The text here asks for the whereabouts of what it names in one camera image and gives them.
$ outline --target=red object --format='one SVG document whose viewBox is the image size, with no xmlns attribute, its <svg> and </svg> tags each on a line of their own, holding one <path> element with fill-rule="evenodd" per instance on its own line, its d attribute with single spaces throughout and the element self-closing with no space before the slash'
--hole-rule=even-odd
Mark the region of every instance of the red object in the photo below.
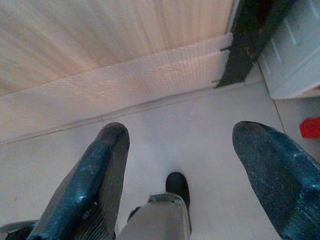
<svg viewBox="0 0 320 240">
<path fill-rule="evenodd" d="M 300 124 L 303 138 L 320 139 L 320 117 L 307 118 Z"/>
</svg>

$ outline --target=white tile floor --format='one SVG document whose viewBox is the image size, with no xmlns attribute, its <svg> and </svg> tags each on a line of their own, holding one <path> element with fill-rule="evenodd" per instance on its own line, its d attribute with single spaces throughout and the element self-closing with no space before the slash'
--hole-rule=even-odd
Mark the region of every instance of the white tile floor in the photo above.
<svg viewBox="0 0 320 240">
<path fill-rule="evenodd" d="M 149 193 L 183 172 L 191 195 L 192 239 L 279 240 L 232 146 L 238 121 L 282 131 L 263 83 L 67 129 L 0 146 L 0 224 L 37 219 L 60 181 L 104 124 L 120 122 L 130 151 L 118 214 L 122 229 Z"/>
</svg>

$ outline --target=dark door frame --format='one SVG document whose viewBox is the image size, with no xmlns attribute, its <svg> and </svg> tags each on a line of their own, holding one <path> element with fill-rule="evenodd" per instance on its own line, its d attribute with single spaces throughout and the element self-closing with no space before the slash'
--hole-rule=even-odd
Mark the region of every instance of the dark door frame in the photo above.
<svg viewBox="0 0 320 240">
<path fill-rule="evenodd" d="M 240 0 L 231 28 L 233 43 L 217 88 L 243 82 L 296 0 Z"/>
</svg>

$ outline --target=foot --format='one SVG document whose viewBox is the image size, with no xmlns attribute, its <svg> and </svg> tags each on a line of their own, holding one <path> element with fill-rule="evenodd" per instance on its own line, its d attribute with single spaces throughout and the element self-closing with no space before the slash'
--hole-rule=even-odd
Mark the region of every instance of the foot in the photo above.
<svg viewBox="0 0 320 240">
<path fill-rule="evenodd" d="M 180 172 L 170 173 L 169 176 L 166 178 L 165 191 L 168 193 L 179 195 L 184 200 L 186 208 L 189 212 L 189 187 L 186 177 L 184 175 L 182 175 Z"/>
</svg>

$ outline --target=white cabinet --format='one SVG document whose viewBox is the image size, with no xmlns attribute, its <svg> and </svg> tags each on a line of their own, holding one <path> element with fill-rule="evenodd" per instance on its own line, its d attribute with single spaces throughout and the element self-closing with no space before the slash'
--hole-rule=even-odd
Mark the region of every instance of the white cabinet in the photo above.
<svg viewBox="0 0 320 240">
<path fill-rule="evenodd" d="M 270 96 L 320 96 L 320 0 L 298 0 L 258 59 Z"/>
</svg>

